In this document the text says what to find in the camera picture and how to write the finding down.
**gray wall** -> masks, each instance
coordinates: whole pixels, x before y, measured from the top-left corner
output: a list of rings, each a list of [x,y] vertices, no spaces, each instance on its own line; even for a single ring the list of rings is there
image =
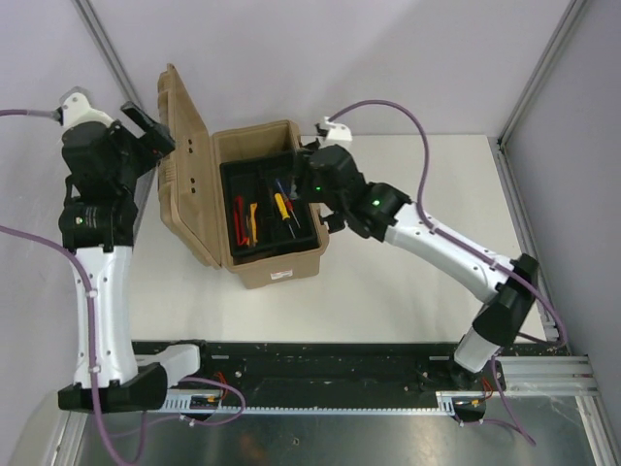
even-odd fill
[[[592,2],[508,147],[552,298],[621,438],[621,2]]]
[[[122,103],[69,1],[0,4],[0,108],[54,109],[72,86],[111,115]],[[0,118],[0,223],[60,241],[67,169],[51,120]],[[71,269],[55,252],[0,236],[0,464],[44,394],[70,383],[77,320]]]
[[[148,110],[175,63],[211,131],[284,117],[308,134],[361,99],[433,133],[497,135],[569,0],[93,0]],[[387,109],[356,134],[411,134]]]

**toolbox lid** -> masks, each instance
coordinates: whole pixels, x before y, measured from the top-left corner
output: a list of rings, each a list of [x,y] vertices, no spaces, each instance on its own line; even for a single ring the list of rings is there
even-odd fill
[[[219,268],[217,183],[210,134],[174,65],[168,64],[160,75],[157,90],[160,121],[176,142],[175,150],[158,167],[160,216],[202,263]]]

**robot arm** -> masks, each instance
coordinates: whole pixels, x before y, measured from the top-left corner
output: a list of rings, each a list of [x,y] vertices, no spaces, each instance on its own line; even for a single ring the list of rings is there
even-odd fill
[[[497,254],[433,219],[430,229],[404,192],[387,183],[367,183],[347,151],[349,129],[324,119],[317,124],[322,141],[296,154],[292,195],[325,204],[332,213],[324,218],[333,233],[347,225],[363,238],[373,237],[412,252],[465,286],[483,304],[473,327],[455,352],[455,361],[479,372],[500,348],[513,343],[535,297],[523,286],[462,250],[436,228],[451,234],[535,284],[538,263],[527,254],[518,260]]]
[[[164,126],[132,103],[121,110],[145,131],[140,139],[120,121],[93,109],[79,88],[69,92],[59,110],[62,155],[71,175],[58,223],[63,247],[76,255],[95,288],[96,366],[89,367],[86,296],[74,270],[78,363],[73,384],[58,392],[58,406],[90,411],[90,376],[95,372],[104,413],[159,409],[169,386],[198,371],[199,349],[174,345],[138,361],[131,343],[127,285],[138,212],[136,182],[175,144]],[[79,196],[73,195],[74,189]]]

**metal floor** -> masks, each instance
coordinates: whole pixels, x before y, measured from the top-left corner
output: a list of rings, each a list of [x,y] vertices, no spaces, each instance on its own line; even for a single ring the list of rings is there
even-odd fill
[[[190,428],[166,422],[149,429],[141,464],[218,466],[591,466],[591,454],[574,398],[510,400],[538,441],[494,425],[465,426],[445,416],[243,416],[223,427]],[[487,417],[507,419],[499,399]],[[113,432],[135,427],[137,415],[108,416]],[[132,459],[138,435],[117,441]],[[113,465],[94,425],[87,425],[80,465]]]

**tan toolbox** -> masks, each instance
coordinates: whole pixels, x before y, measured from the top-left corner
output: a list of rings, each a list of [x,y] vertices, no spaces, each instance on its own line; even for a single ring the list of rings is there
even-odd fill
[[[223,163],[299,148],[297,124],[282,120],[210,136],[174,65],[160,75],[157,87],[160,120],[177,143],[158,168],[160,215],[166,226],[203,264],[230,270],[247,288],[317,275],[329,242],[328,230],[319,221],[319,207],[305,206],[316,238],[313,249],[234,257],[220,177]]]

